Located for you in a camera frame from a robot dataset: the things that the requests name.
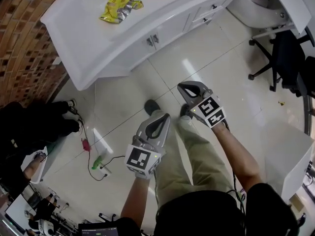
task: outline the black shoe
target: black shoe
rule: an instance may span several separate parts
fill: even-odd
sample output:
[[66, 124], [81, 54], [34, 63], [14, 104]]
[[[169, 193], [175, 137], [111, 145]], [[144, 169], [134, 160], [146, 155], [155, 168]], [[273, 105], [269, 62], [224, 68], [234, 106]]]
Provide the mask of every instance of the black shoe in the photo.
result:
[[187, 103], [184, 104], [181, 108], [180, 117], [182, 117], [182, 116], [188, 116], [188, 117], [190, 117], [190, 119], [192, 119], [192, 117], [193, 117]]
[[154, 100], [148, 100], [144, 104], [144, 110], [147, 112], [149, 116], [151, 116], [155, 110], [160, 110], [160, 109], [161, 108], [159, 107], [158, 103], [156, 103], [156, 101]]

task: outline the chair leg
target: chair leg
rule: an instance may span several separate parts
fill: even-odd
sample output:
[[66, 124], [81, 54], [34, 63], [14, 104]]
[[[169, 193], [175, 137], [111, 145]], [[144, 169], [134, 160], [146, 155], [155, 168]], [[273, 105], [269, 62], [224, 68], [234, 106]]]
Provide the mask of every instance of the chair leg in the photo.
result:
[[255, 74], [249, 74], [248, 79], [253, 81], [255, 77], [264, 73], [265, 71], [269, 70], [270, 68], [271, 68], [271, 64], [269, 63], [269, 64], [265, 65], [262, 69], [260, 69], [258, 72], [256, 72]]
[[273, 86], [270, 86], [269, 89], [272, 92], [275, 92], [277, 90], [277, 71], [273, 68], [272, 69], [272, 80], [273, 80]]
[[271, 61], [271, 59], [272, 59], [271, 54], [256, 39], [251, 39], [249, 41], [249, 44], [250, 45], [255, 45], [256, 44], [259, 47], [259, 49], [264, 53], [264, 55], [267, 57], [267, 59], [269, 61]]

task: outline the red object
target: red object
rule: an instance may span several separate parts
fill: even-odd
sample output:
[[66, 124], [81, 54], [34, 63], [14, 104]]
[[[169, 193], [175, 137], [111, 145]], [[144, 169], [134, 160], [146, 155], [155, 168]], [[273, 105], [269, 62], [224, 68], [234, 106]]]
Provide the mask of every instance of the red object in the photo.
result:
[[87, 139], [82, 140], [83, 149], [87, 152], [91, 152], [91, 147]]

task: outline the brick wall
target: brick wall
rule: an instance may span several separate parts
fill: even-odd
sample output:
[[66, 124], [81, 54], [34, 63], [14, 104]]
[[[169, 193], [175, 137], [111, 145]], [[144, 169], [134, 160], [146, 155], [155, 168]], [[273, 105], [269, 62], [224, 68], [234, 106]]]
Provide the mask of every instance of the brick wall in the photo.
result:
[[54, 0], [0, 0], [0, 108], [48, 100], [66, 74], [40, 17]]

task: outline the black shirt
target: black shirt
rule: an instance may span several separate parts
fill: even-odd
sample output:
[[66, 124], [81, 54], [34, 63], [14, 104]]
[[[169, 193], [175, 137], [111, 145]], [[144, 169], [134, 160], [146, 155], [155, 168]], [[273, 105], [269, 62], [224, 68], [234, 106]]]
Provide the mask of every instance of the black shirt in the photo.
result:
[[[248, 236], [290, 236], [297, 230], [297, 221], [291, 209], [270, 185], [259, 183], [247, 193], [246, 217], [229, 194], [219, 191], [192, 192], [161, 207], [154, 235], [243, 236], [244, 220]], [[131, 219], [121, 218], [111, 226], [117, 227], [119, 236], [141, 235]]]

